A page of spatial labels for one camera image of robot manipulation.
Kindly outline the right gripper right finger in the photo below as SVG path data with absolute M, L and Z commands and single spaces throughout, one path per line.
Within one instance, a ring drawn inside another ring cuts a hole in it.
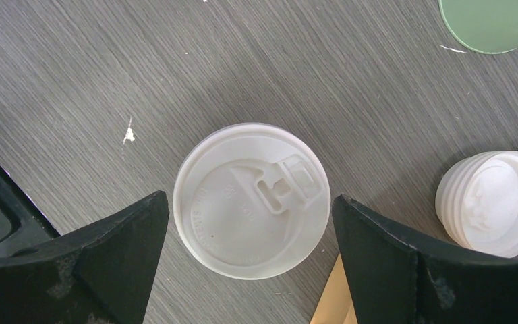
M 331 215 L 359 323 L 518 323 L 518 260 L 449 244 L 345 195 Z

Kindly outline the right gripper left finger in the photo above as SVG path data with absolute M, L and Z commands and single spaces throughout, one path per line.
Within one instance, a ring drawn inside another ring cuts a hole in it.
M 0 257 L 0 323 L 142 323 L 168 223 L 167 195 L 158 190 Z

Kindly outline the brown paper bag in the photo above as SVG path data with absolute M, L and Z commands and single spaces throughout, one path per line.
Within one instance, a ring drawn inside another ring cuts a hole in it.
M 310 324 L 358 323 L 341 255 L 338 254 Z

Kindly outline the stack of white lids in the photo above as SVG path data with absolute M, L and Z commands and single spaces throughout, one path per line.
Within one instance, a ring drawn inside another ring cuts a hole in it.
M 518 256 L 518 151 L 478 153 L 454 164 L 438 185 L 435 210 L 459 246 Z

